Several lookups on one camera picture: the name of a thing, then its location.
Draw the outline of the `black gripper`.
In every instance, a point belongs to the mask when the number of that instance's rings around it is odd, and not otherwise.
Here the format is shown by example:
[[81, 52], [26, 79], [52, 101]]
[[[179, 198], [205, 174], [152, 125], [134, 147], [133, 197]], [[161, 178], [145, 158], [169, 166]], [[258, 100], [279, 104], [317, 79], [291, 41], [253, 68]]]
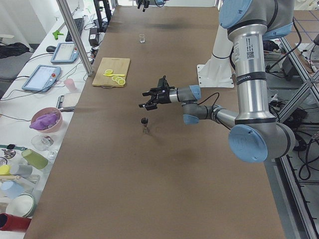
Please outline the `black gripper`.
[[146, 110], [156, 110], [158, 108], [157, 104], [170, 104], [178, 102], [177, 89], [174, 87], [161, 90], [158, 87], [150, 88], [149, 91], [143, 92], [142, 96], [151, 97], [151, 99], [146, 103], [139, 104], [140, 108], [145, 108]]

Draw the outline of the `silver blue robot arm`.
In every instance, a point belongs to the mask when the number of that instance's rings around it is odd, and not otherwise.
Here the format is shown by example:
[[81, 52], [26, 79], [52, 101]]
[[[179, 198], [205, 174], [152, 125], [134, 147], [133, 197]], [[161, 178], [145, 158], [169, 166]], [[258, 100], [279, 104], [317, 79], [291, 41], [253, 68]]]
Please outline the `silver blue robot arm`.
[[143, 12], [150, 6], [163, 7], [165, 3], [165, 0], [136, 0], [137, 8], [140, 9], [143, 6]]
[[287, 155], [295, 146], [293, 131], [269, 112], [264, 47], [266, 39], [291, 32], [294, 15], [292, 0], [226, 0], [219, 12], [219, 25], [233, 43], [239, 111], [199, 103], [198, 85], [175, 88], [161, 78], [145, 95], [142, 104], [155, 110], [159, 104], [180, 102], [185, 124], [213, 120], [230, 129], [232, 152], [245, 162], [262, 162]]

